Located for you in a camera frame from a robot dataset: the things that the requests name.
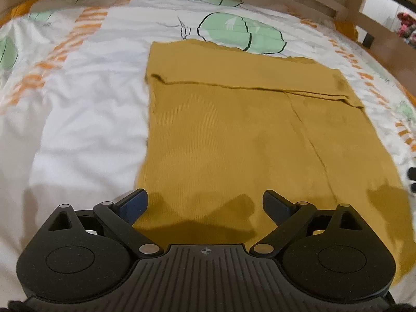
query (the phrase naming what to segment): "crosshair logo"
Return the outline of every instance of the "crosshair logo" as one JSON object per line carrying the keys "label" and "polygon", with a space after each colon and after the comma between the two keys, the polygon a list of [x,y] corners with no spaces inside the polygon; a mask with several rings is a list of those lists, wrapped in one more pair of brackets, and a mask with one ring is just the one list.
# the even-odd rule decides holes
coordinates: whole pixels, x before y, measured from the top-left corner
{"label": "crosshair logo", "polygon": [[208,249],[208,248],[205,248],[205,249],[202,249],[201,250],[201,253],[203,253],[205,256],[208,255],[208,254],[210,254],[211,252],[212,252],[212,250],[211,249]]}

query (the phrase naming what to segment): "ribbed knit fabric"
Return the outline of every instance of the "ribbed knit fabric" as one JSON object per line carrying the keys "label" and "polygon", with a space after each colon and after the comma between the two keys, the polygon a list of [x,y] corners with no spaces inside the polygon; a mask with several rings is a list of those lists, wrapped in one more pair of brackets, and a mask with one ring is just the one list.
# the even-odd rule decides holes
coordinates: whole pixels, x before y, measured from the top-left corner
{"label": "ribbed knit fabric", "polygon": [[146,161],[135,223],[167,247],[244,243],[276,228],[273,189],[320,209],[350,203],[393,253],[398,278],[416,260],[406,192],[361,101],[339,70],[304,58],[213,43],[153,43]]}

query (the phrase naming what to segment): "bed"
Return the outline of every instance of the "bed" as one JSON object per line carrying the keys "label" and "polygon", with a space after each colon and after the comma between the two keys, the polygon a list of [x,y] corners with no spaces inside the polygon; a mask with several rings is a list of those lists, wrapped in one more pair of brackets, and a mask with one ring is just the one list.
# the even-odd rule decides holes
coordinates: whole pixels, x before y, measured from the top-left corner
{"label": "bed", "polygon": [[[408,203],[397,203],[397,212],[387,219],[408,221],[397,247],[403,252],[413,247],[416,201],[407,170],[415,166],[415,109],[402,84],[335,29],[336,21],[368,23],[359,13],[361,2],[3,0],[0,305],[24,299],[15,275],[17,257],[59,204],[90,209],[134,188],[147,150],[144,75],[150,45],[202,40],[199,30],[213,13],[273,28],[269,43],[274,56],[307,57],[342,72],[408,191]],[[211,41],[247,46],[232,41],[231,24],[220,30],[226,35]],[[415,282],[413,266],[391,290],[398,302],[416,304]]]}

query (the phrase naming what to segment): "green leaf pattern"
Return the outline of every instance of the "green leaf pattern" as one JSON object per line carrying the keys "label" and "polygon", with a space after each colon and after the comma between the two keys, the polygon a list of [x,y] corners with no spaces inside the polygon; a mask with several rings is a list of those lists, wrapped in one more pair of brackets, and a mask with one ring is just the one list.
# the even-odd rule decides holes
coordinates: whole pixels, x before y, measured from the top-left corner
{"label": "green leaf pattern", "polygon": [[406,121],[411,121],[413,123],[416,121],[412,108],[406,101],[401,101],[396,107],[396,111],[403,115]]}
{"label": "green leaf pattern", "polygon": [[49,20],[52,14],[53,14],[53,11],[39,11],[35,13],[30,13],[26,15],[26,17],[32,21],[46,22],[47,20]]}
{"label": "green leaf pattern", "polygon": [[237,47],[249,53],[280,53],[286,46],[282,32],[250,18],[228,13],[207,15],[197,28],[205,41]]}
{"label": "green leaf pattern", "polygon": [[12,68],[17,60],[17,50],[15,44],[9,36],[0,40],[0,55],[0,68]]}

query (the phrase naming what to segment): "white duvet cover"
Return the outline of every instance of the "white duvet cover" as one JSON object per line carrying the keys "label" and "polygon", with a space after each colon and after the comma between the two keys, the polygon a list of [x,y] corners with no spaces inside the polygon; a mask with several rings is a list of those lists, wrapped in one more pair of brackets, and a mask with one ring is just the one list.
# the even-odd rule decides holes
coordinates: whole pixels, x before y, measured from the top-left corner
{"label": "white duvet cover", "polygon": [[[288,11],[267,0],[41,0],[0,29],[0,306],[24,299],[18,255],[59,204],[90,209],[134,188],[153,41],[198,38],[339,69],[408,188],[416,112],[395,79],[352,41]],[[415,282],[407,275],[396,299],[414,299]]]}

